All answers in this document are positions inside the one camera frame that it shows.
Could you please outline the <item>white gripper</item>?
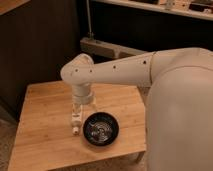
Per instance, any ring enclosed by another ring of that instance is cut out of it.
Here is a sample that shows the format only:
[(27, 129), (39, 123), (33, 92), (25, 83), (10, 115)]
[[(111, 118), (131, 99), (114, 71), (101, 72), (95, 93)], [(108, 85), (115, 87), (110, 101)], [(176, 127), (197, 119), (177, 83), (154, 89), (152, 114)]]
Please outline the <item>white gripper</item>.
[[(87, 105), (93, 102), (94, 93), (91, 89), (91, 85), (89, 83), (82, 85), (74, 85), (72, 87), (72, 99), (75, 104), (79, 105)], [(94, 112), (98, 112), (96, 104), (92, 104), (92, 108)], [(73, 105), (73, 115), (77, 114), (77, 107)]]

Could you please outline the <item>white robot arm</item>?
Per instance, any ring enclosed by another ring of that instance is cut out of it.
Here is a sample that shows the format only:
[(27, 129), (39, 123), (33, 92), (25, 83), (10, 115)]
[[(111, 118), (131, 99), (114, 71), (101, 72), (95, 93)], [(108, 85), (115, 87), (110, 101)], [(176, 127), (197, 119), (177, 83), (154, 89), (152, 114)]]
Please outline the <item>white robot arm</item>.
[(147, 171), (213, 171), (213, 51), (161, 50), (99, 64), (82, 53), (60, 75), (80, 103), (93, 83), (147, 93)]

